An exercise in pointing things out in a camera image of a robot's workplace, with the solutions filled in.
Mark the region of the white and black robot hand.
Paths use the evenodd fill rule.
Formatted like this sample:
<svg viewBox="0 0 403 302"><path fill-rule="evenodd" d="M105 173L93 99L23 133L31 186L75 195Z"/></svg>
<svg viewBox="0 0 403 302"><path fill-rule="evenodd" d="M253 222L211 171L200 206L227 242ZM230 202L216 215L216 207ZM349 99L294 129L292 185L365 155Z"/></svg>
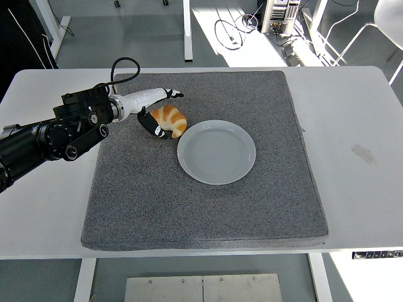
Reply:
<svg viewBox="0 0 403 302"><path fill-rule="evenodd" d="M183 93L163 88L134 92L126 96L111 95L113 121L120 122L129 115L136 115L138 122L151 135L166 138L167 132L170 131L173 138L179 138L187 129L187 119L177 107L167 104L151 112L148 112L147 108L164 99L181 97Z"/></svg>

